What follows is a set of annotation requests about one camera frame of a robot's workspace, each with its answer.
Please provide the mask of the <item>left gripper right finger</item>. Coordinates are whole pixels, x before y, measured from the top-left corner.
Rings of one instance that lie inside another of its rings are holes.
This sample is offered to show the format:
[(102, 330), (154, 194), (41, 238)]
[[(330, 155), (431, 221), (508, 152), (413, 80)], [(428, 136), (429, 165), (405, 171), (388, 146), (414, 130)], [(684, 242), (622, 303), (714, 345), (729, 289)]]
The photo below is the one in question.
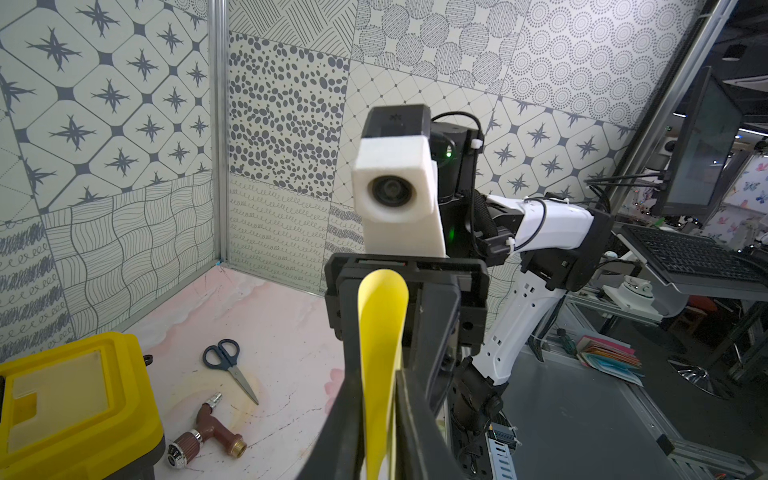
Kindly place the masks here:
[(395, 479), (463, 479), (415, 375), (399, 370), (395, 380)]

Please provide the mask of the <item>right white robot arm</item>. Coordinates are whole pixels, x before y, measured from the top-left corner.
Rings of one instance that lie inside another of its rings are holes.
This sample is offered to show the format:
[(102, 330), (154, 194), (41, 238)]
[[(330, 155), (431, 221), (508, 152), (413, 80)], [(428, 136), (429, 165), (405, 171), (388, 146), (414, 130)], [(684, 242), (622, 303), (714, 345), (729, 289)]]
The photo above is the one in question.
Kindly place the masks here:
[(480, 125), (422, 104), (371, 109), (352, 166), (364, 250), (325, 266), (344, 378), (304, 479), (499, 479), (502, 414), (534, 329), (581, 289), (613, 220), (554, 197), (476, 191)]

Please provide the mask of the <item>yellow square paper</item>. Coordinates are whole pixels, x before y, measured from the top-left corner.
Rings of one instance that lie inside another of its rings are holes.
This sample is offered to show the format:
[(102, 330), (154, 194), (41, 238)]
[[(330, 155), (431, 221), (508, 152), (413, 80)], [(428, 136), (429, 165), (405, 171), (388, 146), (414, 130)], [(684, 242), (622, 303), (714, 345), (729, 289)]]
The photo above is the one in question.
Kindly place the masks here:
[(389, 269), (369, 273), (357, 294), (363, 388), (365, 474), (395, 477), (396, 372), (402, 368), (402, 338), (409, 302), (403, 277)]

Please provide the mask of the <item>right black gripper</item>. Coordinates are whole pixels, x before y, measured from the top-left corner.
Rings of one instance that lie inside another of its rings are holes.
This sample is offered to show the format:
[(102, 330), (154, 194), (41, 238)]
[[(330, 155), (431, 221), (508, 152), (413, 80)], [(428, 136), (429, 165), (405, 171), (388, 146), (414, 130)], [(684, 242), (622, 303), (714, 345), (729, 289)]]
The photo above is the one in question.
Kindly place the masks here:
[(477, 259), (334, 253), (324, 267), (329, 325), (343, 342), (345, 375), (361, 377), (358, 290), (367, 274), (389, 269), (409, 292), (403, 333), (406, 373), (417, 397), (437, 414), (446, 400), (457, 365), (456, 341), (473, 353), (482, 343), (490, 277)]

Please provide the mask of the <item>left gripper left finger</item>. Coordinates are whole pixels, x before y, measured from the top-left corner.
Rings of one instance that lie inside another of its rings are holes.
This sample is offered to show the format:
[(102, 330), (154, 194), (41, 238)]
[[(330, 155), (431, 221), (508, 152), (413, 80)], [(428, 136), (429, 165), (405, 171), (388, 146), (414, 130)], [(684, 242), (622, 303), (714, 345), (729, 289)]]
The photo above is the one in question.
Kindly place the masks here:
[(343, 340), (345, 376), (298, 479), (359, 479), (364, 459), (359, 337)]

